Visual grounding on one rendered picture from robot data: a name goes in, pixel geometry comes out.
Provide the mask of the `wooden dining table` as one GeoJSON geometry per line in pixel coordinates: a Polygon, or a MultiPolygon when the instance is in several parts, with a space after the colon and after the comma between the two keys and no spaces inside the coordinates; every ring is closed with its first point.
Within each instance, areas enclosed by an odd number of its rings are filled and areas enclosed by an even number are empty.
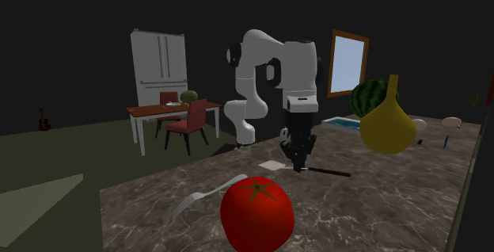
{"type": "Polygon", "coordinates": [[[131,121],[131,130],[134,143],[139,143],[141,155],[144,156],[145,144],[143,135],[143,121],[154,120],[166,116],[184,115],[188,111],[188,106],[181,104],[178,106],[168,105],[148,105],[127,108],[131,121]]]}

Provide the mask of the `wood framed window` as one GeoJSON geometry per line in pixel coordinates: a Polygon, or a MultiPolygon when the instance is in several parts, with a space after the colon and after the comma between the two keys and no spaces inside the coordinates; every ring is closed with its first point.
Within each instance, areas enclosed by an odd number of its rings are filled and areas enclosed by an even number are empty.
{"type": "Polygon", "coordinates": [[[334,29],[327,97],[348,96],[365,80],[369,39],[334,29]]]}

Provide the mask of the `green striped watermelon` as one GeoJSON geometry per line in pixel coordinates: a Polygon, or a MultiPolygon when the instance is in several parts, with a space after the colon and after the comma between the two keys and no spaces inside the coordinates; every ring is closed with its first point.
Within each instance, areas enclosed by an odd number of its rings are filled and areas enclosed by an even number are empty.
{"type": "Polygon", "coordinates": [[[369,79],[358,84],[350,95],[353,113],[363,118],[377,108],[386,98],[388,82],[382,79],[369,79]]]}

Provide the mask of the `yellow gourd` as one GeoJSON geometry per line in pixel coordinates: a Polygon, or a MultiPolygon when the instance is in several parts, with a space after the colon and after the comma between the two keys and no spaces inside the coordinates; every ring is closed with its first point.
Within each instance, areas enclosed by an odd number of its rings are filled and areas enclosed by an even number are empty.
{"type": "Polygon", "coordinates": [[[398,154],[416,136],[416,125],[397,103],[397,85],[398,75],[391,74],[384,101],[360,121],[361,139],[372,151],[398,154]]]}

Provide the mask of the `red dining chair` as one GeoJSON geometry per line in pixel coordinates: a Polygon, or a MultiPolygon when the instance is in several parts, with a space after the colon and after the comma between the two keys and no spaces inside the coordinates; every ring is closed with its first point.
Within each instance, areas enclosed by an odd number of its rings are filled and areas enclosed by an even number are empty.
{"type": "MultiPolygon", "coordinates": [[[[160,104],[166,105],[168,103],[180,103],[178,92],[161,92],[160,93],[160,104]]],[[[155,137],[158,137],[158,133],[162,129],[162,122],[163,121],[169,121],[169,120],[180,121],[181,116],[180,115],[178,115],[178,116],[165,116],[165,117],[158,118],[155,137]]]]}
{"type": "Polygon", "coordinates": [[[188,107],[187,118],[175,123],[167,124],[166,137],[165,137],[165,149],[169,146],[169,138],[172,132],[179,133],[184,137],[185,146],[188,156],[191,155],[189,135],[193,132],[200,131],[201,136],[206,145],[208,145],[207,137],[205,135],[205,115],[207,108],[207,99],[193,101],[188,107]]]}

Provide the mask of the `silver fork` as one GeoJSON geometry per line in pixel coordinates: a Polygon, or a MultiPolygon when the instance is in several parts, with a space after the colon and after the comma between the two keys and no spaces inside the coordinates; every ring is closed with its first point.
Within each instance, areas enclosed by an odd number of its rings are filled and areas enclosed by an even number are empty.
{"type": "Polygon", "coordinates": [[[231,186],[243,179],[246,179],[248,176],[246,174],[239,174],[234,178],[231,178],[229,181],[223,183],[219,187],[211,190],[210,192],[207,193],[192,193],[189,196],[187,196],[178,206],[174,208],[174,210],[171,213],[171,218],[175,219],[179,214],[181,214],[188,206],[190,206],[194,201],[203,199],[206,196],[209,196],[213,193],[218,192],[221,189],[225,189],[228,186],[231,186]]]}

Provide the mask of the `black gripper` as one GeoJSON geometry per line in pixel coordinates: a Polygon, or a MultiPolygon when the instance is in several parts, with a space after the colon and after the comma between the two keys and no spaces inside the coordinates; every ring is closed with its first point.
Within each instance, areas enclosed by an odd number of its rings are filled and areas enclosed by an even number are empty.
{"type": "Polygon", "coordinates": [[[289,139],[281,143],[280,147],[291,160],[293,171],[299,173],[305,167],[306,157],[311,154],[317,138],[311,133],[314,116],[315,113],[285,112],[285,127],[289,139]]]}

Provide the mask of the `kitchen sink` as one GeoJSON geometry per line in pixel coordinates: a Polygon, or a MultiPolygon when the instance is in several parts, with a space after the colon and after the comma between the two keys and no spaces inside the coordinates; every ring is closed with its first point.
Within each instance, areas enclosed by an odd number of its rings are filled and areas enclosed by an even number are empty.
{"type": "Polygon", "coordinates": [[[327,128],[336,129],[343,132],[359,135],[359,120],[348,119],[345,117],[335,116],[321,122],[321,125],[327,128]]]}

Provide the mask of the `red tomato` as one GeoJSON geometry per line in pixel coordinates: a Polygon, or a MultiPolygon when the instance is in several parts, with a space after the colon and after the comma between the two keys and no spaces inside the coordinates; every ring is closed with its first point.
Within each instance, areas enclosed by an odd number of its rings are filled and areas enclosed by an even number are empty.
{"type": "Polygon", "coordinates": [[[220,217],[227,240],[237,252],[275,252],[295,226],[290,198],[263,177],[242,179],[229,187],[220,217]]]}

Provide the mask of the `white refrigerator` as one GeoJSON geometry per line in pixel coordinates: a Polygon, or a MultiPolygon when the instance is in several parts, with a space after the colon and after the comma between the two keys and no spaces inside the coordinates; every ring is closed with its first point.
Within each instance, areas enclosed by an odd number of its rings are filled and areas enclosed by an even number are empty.
{"type": "Polygon", "coordinates": [[[161,92],[188,90],[184,34],[134,29],[130,37],[139,106],[159,104],[161,92]]]}

